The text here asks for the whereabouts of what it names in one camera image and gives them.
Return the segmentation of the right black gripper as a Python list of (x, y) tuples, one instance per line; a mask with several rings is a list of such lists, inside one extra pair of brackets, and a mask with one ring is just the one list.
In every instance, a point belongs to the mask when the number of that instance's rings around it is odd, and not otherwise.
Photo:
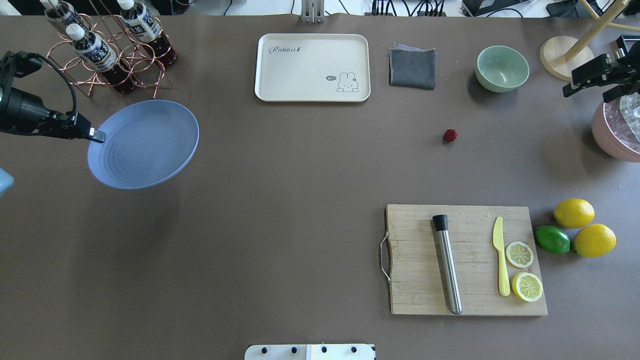
[(615, 59), (611, 59), (608, 54), (601, 54), (571, 71), (571, 81), (562, 88), (565, 98), (583, 89), (611, 84), (617, 86), (603, 92), (604, 103), (639, 93), (639, 36), (621, 35), (615, 43), (618, 45)]

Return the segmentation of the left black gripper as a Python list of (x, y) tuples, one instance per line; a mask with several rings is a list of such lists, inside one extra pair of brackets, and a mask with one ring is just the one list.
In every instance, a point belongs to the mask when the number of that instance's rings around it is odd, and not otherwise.
[[(48, 109), (39, 96), (13, 87), (15, 78), (24, 78), (48, 64), (70, 90), (71, 111), (62, 113)], [(7, 51), (1, 59), (0, 129), (3, 133), (19, 136), (43, 136), (58, 139), (85, 139), (105, 143), (106, 133), (92, 127), (77, 110), (77, 97), (71, 80), (50, 59), (43, 55), (20, 51)]]

